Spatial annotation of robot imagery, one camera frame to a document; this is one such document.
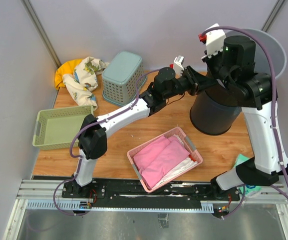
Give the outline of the grey bin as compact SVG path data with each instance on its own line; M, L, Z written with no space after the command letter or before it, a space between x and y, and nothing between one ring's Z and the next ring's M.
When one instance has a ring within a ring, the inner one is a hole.
M284 73L287 65L287 55L282 45L270 34L252 28L246 28L246 32L256 37L268 51L271 57L275 78L278 80ZM255 71L259 73L271 74L267 57L262 48L256 43Z

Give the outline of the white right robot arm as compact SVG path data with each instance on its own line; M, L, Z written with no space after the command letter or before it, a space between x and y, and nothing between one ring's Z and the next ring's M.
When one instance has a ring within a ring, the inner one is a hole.
M207 64L201 108L195 127L208 135L227 132L239 113L244 115L254 156L211 180L210 194L222 200L241 186L271 186L288 176L288 157L280 139L276 79L287 55L269 34L231 35L214 31L199 37Z

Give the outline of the black round bin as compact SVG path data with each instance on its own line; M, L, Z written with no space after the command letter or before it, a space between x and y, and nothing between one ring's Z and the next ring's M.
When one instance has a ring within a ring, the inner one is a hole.
M190 109L190 121L200 132L218 136L226 133L241 113L241 107L226 93L223 83L198 94Z

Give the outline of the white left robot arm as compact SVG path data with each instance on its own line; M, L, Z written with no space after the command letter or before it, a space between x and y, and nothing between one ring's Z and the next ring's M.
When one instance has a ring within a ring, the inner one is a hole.
M176 77L172 68L164 67L156 71L153 82L143 93L137 92L131 103L106 115L87 115L80 131L72 140L73 143L78 142L79 147L79 154L71 155L78 159L77 169L71 180L74 193L81 198L90 194L96 162L106 153L107 140L112 134L159 112L166 106L169 98L184 93L195 96L217 84L216 79L206 77L190 66L181 71L180 77Z

